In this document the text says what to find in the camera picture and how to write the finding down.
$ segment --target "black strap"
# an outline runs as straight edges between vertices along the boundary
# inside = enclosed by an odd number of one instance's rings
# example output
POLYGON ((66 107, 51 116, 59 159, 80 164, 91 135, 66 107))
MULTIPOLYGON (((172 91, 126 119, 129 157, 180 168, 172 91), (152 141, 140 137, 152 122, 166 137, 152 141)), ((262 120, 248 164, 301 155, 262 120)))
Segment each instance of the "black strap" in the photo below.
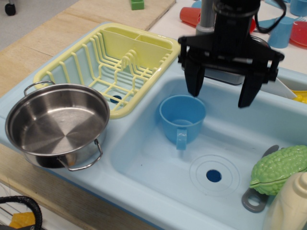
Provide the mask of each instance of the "black strap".
POLYGON ((270 32, 272 29, 274 29, 277 26, 277 24, 280 22, 280 20, 286 15, 287 7, 286 7, 286 4, 284 3, 284 1, 283 0, 274 0, 274 1, 282 8, 283 14, 271 27, 263 28, 263 27, 259 26, 258 13, 257 13, 255 15, 255 22, 256 22, 257 29, 260 33, 267 34, 268 32, 270 32))
POLYGON ((0 197, 0 204, 4 204, 7 202, 14 202, 14 203, 27 205, 27 207, 30 208, 34 213, 35 217, 34 230, 41 230, 43 223, 42 212, 35 200, 27 196, 19 196, 19 195, 0 197))

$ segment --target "yellow dish rack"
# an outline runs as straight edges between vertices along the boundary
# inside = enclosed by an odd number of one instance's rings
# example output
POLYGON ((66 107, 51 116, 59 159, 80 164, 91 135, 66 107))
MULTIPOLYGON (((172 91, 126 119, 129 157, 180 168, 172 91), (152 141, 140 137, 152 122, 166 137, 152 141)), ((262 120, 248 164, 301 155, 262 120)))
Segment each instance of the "yellow dish rack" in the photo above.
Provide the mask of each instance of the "yellow dish rack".
POLYGON ((89 86, 108 101, 110 118, 121 118, 133 110, 179 52, 175 39, 106 23, 43 67, 33 82, 89 86))

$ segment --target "drain hole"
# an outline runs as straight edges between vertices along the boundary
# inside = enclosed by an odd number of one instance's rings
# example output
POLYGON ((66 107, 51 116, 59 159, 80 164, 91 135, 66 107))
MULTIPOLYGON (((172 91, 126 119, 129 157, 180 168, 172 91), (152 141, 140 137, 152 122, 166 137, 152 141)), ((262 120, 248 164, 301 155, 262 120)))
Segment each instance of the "drain hole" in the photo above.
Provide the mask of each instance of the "drain hole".
POLYGON ((219 182, 222 179, 222 175, 219 171, 217 170, 209 170, 206 174, 207 178, 211 182, 219 182))
MULTIPOLYGON (((113 96, 113 97, 115 97, 115 98, 117 98, 117 99, 120 99, 121 100, 121 96, 119 96, 119 95, 115 95, 115 96, 113 96)), ((114 100, 114 99, 110 99, 110 101, 112 102, 112 103, 115 103, 115 104, 117 104, 118 103, 118 101, 116 101, 116 100, 114 100)))
POLYGON ((251 205, 253 205, 253 206, 258 206, 258 205, 260 205, 260 198, 259 197, 257 197, 257 196, 255 196, 255 195, 250 195, 249 197, 248 197, 248 202, 251 204, 251 205))

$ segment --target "stainless steel pot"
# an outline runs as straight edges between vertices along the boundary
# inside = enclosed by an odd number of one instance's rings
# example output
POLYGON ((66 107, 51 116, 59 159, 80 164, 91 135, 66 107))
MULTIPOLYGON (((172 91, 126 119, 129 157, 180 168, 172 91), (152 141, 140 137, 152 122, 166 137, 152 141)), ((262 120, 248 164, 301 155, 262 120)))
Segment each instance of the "stainless steel pot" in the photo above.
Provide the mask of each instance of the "stainless steel pot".
POLYGON ((102 156, 110 110, 96 90, 77 84, 54 84, 27 94, 9 112, 9 141, 34 165, 85 169, 102 156))

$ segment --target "green bitter gourd toy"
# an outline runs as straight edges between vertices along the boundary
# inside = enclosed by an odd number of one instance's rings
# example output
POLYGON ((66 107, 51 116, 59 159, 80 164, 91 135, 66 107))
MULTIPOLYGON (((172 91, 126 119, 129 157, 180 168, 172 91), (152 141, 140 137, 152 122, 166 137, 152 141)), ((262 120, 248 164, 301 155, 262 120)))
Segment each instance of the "green bitter gourd toy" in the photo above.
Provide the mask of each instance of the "green bitter gourd toy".
POLYGON ((307 146, 291 146, 263 157, 251 173, 250 188, 260 194, 277 195, 294 173, 307 171, 307 146))

